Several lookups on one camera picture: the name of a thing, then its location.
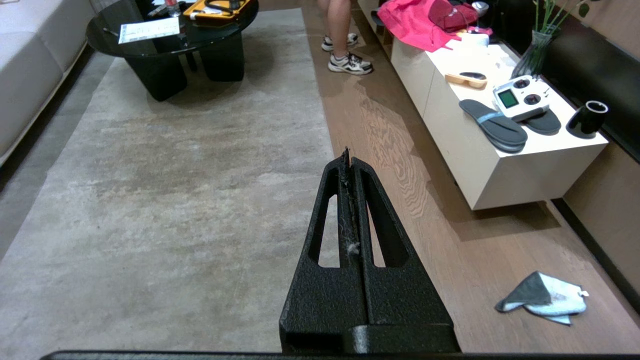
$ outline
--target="bottle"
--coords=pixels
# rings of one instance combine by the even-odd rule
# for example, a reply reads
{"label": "bottle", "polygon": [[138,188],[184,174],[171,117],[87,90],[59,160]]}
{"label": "bottle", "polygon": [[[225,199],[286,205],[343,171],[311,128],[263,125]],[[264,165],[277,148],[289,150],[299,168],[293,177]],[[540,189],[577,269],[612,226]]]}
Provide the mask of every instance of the bottle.
{"label": "bottle", "polygon": [[170,17],[176,17],[182,14],[180,11],[180,5],[178,5],[178,0],[164,0],[164,4],[166,5],[166,9]]}

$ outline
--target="white sneaker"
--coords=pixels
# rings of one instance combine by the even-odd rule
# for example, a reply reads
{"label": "white sneaker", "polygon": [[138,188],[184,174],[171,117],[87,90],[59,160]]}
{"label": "white sneaker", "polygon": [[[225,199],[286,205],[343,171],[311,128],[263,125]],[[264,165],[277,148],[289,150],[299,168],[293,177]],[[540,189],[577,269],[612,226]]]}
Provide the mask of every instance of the white sneaker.
{"label": "white sneaker", "polygon": [[[347,46],[354,46],[357,43],[358,43],[358,34],[349,33],[349,35],[347,35]],[[324,51],[333,51],[333,40],[331,40],[330,37],[325,36],[324,40],[322,41],[321,47],[322,47],[322,50]]]}
{"label": "white sneaker", "polygon": [[366,75],[373,71],[370,62],[363,60],[358,55],[348,53],[340,59],[333,54],[329,59],[329,70],[333,72],[347,72],[352,75]]}

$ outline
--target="gray slipper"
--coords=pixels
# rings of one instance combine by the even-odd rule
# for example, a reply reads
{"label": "gray slipper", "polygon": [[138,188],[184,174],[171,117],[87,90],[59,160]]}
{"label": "gray slipper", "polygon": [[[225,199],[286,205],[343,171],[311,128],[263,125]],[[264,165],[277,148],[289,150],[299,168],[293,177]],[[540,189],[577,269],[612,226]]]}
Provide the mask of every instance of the gray slipper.
{"label": "gray slipper", "polygon": [[560,120],[553,111],[547,110],[547,112],[531,117],[522,121],[531,131],[534,131],[542,135],[554,135],[562,127]]}
{"label": "gray slipper", "polygon": [[462,100],[459,106],[476,120],[487,139],[498,150],[518,152],[524,148],[528,139],[526,131],[502,113],[475,100]]}
{"label": "gray slipper", "polygon": [[382,20],[378,16],[378,10],[380,10],[380,8],[377,8],[375,10],[371,10],[371,20],[373,20],[373,22],[375,22],[376,25],[378,25],[378,26],[384,26],[385,23],[382,22]]}

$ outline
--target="red bag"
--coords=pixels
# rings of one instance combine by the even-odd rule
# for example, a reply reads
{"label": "red bag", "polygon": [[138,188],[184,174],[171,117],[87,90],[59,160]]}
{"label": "red bag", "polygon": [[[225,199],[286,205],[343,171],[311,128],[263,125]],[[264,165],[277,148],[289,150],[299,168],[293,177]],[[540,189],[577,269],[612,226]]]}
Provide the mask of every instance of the red bag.
{"label": "red bag", "polygon": [[429,9],[429,20],[448,33],[466,29],[478,21],[478,13],[469,4],[453,6],[447,0],[435,0]]}

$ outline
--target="black mug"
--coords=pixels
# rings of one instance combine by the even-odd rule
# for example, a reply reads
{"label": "black mug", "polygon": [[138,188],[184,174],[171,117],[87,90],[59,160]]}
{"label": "black mug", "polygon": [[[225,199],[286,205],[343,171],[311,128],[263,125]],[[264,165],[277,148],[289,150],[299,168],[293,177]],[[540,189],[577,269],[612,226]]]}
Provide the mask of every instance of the black mug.
{"label": "black mug", "polygon": [[604,124],[609,107],[600,101],[590,100],[573,114],[566,125],[566,130],[571,135],[591,139],[596,136],[598,130]]}

